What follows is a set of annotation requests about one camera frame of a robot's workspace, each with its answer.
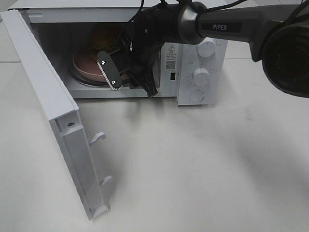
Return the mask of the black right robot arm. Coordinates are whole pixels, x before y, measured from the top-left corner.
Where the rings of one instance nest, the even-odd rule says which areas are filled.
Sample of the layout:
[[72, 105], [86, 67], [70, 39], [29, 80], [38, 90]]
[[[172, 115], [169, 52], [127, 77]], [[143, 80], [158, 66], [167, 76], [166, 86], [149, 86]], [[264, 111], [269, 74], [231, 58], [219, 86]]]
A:
[[196, 45], [207, 37], [248, 43], [254, 62], [280, 91], [309, 95], [309, 3], [238, 8], [236, 3], [207, 8], [200, 2], [161, 1], [133, 18], [132, 40], [112, 53], [148, 96], [157, 93], [152, 68], [165, 43]]

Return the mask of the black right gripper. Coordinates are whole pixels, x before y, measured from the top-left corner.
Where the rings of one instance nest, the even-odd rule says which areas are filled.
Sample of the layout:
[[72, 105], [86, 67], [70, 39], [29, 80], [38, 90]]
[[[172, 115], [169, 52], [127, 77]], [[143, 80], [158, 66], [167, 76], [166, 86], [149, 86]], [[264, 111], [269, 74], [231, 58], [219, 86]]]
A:
[[140, 85], [147, 97], [157, 94], [153, 66], [164, 45], [164, 12], [138, 12], [131, 19], [134, 29], [130, 38], [121, 35], [122, 46], [115, 52], [115, 64], [121, 74], [125, 73]]

